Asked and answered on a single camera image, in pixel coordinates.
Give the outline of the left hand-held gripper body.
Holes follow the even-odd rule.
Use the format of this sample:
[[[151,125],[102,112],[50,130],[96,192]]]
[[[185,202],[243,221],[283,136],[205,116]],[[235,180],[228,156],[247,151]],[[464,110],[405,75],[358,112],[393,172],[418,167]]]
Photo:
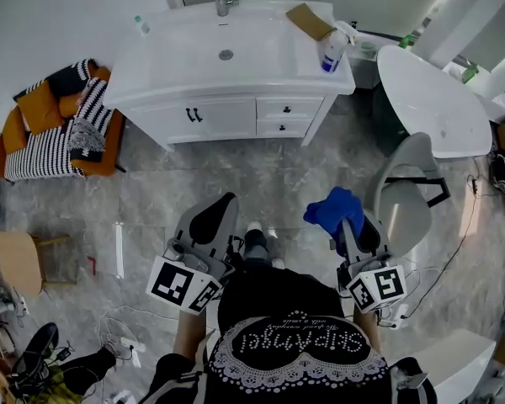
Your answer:
[[[173,238],[165,252],[155,257],[146,293],[189,314],[199,314],[212,301],[236,269]]]

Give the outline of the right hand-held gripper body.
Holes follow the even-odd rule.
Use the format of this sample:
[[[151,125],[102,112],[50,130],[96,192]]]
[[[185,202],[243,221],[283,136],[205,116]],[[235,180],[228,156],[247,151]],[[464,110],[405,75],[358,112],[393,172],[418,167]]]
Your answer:
[[[407,296],[403,267],[390,253],[338,267],[338,288],[353,299],[361,313],[380,310]]]

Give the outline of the white vanity cabinet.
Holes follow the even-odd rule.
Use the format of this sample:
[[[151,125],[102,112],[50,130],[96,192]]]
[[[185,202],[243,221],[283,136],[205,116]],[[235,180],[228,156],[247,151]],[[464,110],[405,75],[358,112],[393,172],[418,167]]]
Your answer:
[[[104,103],[111,109],[223,97],[314,97],[324,100],[303,138],[312,140],[340,95],[355,89],[347,59],[321,68],[321,46],[286,12],[293,0],[242,0],[219,17],[213,3],[152,16],[147,35],[122,45]]]

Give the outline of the person's left forearm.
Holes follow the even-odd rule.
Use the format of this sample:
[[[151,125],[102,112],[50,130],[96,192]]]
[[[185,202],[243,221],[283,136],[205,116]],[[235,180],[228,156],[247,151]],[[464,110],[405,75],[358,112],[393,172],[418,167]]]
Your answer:
[[[206,336],[206,312],[198,315],[180,311],[178,330],[173,345],[173,352],[186,359],[195,360],[199,344]]]

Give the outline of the black white striped cushion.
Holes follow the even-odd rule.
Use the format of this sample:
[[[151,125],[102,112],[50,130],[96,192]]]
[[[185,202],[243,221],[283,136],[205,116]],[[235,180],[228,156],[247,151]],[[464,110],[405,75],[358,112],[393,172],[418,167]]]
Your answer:
[[[46,80],[56,97],[70,96],[81,92],[98,68],[94,59],[84,59],[49,75]]]

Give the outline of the large white drawer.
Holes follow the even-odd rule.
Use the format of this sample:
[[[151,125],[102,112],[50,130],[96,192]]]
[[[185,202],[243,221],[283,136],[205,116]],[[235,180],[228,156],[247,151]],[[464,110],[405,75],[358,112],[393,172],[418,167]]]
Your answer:
[[[306,119],[316,116],[322,105],[323,96],[310,97],[271,97],[256,98],[257,115],[259,119]]]

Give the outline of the blue cloth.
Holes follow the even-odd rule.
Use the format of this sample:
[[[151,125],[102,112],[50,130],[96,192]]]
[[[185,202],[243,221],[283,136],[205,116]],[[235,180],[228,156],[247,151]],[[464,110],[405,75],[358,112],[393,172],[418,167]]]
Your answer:
[[[348,220],[354,235],[359,238],[364,227],[364,210],[360,199],[351,190],[334,187],[324,200],[307,205],[303,219],[326,231],[335,241],[338,255],[343,256],[342,221]]]

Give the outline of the person's left leg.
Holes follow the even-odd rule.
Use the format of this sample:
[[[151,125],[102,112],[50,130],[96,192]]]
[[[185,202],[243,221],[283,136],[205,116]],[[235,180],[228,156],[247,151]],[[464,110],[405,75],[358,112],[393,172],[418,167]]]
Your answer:
[[[243,259],[246,262],[271,264],[267,239],[261,229],[248,230],[244,242]]]

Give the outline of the wooden stool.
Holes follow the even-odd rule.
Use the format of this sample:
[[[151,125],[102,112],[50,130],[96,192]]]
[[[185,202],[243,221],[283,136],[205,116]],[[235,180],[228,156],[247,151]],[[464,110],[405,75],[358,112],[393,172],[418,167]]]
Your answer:
[[[40,249],[65,242],[68,235],[41,240],[26,231],[0,231],[0,273],[4,281],[24,295],[38,296],[52,286],[73,286],[71,280],[48,280]]]

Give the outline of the grey black floor device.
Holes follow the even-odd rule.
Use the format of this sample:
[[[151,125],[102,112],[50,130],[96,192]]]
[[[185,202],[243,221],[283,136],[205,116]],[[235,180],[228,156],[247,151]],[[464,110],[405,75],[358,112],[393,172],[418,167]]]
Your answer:
[[[489,174],[492,185],[505,194],[505,151],[503,149],[492,152]]]

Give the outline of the white rounded fixture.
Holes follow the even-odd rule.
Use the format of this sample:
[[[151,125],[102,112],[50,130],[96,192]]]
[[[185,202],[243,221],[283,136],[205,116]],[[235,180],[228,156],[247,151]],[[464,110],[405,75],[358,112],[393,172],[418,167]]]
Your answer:
[[[465,329],[413,355],[432,383],[438,404],[459,404],[475,390],[496,342]]]

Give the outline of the person's right forearm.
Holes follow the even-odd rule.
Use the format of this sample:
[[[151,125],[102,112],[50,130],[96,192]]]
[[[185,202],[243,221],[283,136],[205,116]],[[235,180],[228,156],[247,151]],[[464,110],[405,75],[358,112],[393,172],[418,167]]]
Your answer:
[[[378,317],[374,311],[362,313],[358,307],[353,309],[353,322],[363,331],[369,339],[370,346],[381,353]]]

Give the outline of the grey chair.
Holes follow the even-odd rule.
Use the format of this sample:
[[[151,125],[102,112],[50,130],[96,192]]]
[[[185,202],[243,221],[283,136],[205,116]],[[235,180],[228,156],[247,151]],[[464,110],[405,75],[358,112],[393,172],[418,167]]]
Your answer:
[[[392,254],[408,254],[429,232],[431,208],[450,192],[423,132],[408,136],[370,180],[364,207],[383,225]]]

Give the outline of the brown cardboard piece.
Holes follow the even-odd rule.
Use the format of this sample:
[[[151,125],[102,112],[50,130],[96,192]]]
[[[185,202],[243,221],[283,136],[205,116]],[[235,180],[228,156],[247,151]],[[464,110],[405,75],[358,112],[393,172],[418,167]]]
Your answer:
[[[306,3],[287,11],[286,16],[295,26],[317,42],[322,41],[335,30],[333,26],[316,16]]]

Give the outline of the white power strip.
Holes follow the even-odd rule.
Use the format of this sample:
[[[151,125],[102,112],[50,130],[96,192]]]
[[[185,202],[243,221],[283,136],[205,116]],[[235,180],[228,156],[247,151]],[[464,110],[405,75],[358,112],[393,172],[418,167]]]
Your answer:
[[[144,343],[139,343],[134,339],[121,337],[120,342],[121,345],[125,347],[131,354],[134,352],[145,353],[146,351],[146,345]]]

